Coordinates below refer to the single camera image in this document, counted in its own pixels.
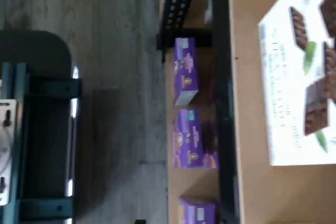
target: candy box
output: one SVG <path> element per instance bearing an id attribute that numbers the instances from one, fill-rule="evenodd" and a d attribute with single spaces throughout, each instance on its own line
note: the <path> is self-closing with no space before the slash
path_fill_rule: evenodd
<path id="1" fill-rule="evenodd" d="M 336 0 L 277 0 L 259 23 L 270 164 L 336 164 Z"/>
<path id="2" fill-rule="evenodd" d="M 179 198 L 178 224 L 215 224 L 216 204 L 201 198 Z"/>
<path id="3" fill-rule="evenodd" d="M 199 111 L 181 110 L 173 121 L 174 168 L 203 166 Z"/>
<path id="4" fill-rule="evenodd" d="M 217 141 L 211 122 L 200 122 L 199 110 L 180 110 L 173 121 L 174 168 L 217 168 Z"/>
<path id="5" fill-rule="evenodd" d="M 176 38 L 173 61 L 174 105 L 188 105 L 198 93 L 194 38 Z"/>

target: black shelf edge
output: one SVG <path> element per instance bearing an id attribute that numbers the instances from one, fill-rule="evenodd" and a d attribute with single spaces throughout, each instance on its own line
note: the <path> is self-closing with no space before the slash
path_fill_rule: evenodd
<path id="1" fill-rule="evenodd" d="M 157 35 L 156 41 L 156 49 L 157 50 L 164 50 L 162 44 L 160 44 L 160 40 Z M 175 44 L 175 38 L 187 38 L 187 37 L 194 37 L 195 38 L 195 45 L 196 47 L 211 47 L 212 46 L 212 30 L 211 29 L 204 29 L 204 28 L 186 28 L 176 31 L 172 35 L 172 39 L 169 41 L 169 44 L 166 47 L 173 47 Z"/>
<path id="2" fill-rule="evenodd" d="M 162 52 L 162 63 L 165 62 L 166 49 L 174 45 L 174 38 L 195 37 L 197 46 L 211 45 L 211 43 L 209 43 L 211 37 L 206 38 L 206 33 L 197 34 L 195 30 L 193 32 L 196 33 L 191 33 L 190 29 L 182 29 L 191 1 L 192 0 L 164 0 L 160 30 L 156 37 L 156 47 Z"/>
<path id="3" fill-rule="evenodd" d="M 229 0 L 213 1 L 219 189 L 223 223 L 240 223 Z"/>

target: green leaf image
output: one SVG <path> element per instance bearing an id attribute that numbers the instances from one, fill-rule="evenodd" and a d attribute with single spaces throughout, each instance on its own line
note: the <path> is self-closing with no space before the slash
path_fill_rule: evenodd
<path id="1" fill-rule="evenodd" d="M 304 74 L 308 74 L 313 58 L 314 58 L 314 54 L 315 54 L 315 47 L 316 47 L 316 43 L 314 41 L 310 41 L 308 42 L 307 48 L 306 48 L 306 56 L 304 57 L 305 61 L 303 63 L 303 70 L 304 70 Z"/>
<path id="2" fill-rule="evenodd" d="M 327 142 L 326 142 L 326 138 L 324 137 L 324 133 L 322 132 L 322 130 L 319 130 L 318 132 L 315 133 L 317 141 L 319 142 L 321 148 L 328 153 L 328 146 L 327 146 Z"/>

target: concrete floor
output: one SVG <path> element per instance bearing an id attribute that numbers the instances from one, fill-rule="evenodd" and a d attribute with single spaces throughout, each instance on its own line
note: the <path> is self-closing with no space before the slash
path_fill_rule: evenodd
<path id="1" fill-rule="evenodd" d="M 167 223 L 159 0 L 1 0 L 5 28 L 47 30 L 83 78 L 76 223 Z"/>

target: shelf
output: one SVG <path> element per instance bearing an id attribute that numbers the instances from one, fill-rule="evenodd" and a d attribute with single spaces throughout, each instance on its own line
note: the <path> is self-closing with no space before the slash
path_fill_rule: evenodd
<path id="1" fill-rule="evenodd" d="M 179 196 L 201 196 L 218 199 L 221 203 L 222 222 L 239 223 L 238 180 L 235 151 L 235 132 L 233 115 L 233 85 L 230 56 L 230 33 L 228 0 L 213 0 L 214 28 L 204 24 L 204 10 L 207 0 L 188 0 L 191 12 L 184 12 L 181 23 L 167 25 L 170 5 L 176 1 L 164 0 L 161 8 L 161 26 L 157 35 L 157 49 L 162 51 L 163 62 L 166 60 L 166 102 L 167 102 L 167 152 L 168 152 L 168 194 L 169 223 L 177 223 L 177 200 Z M 172 167 L 171 121 L 180 108 L 172 105 L 170 76 L 176 37 L 195 37 L 197 69 L 202 75 L 215 67 L 216 94 L 215 109 L 207 111 L 207 106 L 200 108 L 201 114 L 217 117 L 219 138 L 219 169 L 174 169 Z"/>
<path id="2" fill-rule="evenodd" d="M 229 0 L 212 1 L 221 215 L 224 223 L 237 224 L 239 223 L 239 185 L 236 162 Z"/>
<path id="3" fill-rule="evenodd" d="M 160 21 L 160 30 L 156 36 L 157 49 L 162 52 L 162 63 L 165 62 L 166 50 L 172 47 L 174 39 L 182 35 L 193 35 L 196 45 L 199 47 L 211 46 L 211 32 L 202 29 L 183 29 L 183 24 L 188 15 L 188 9 L 192 0 L 164 0 Z"/>

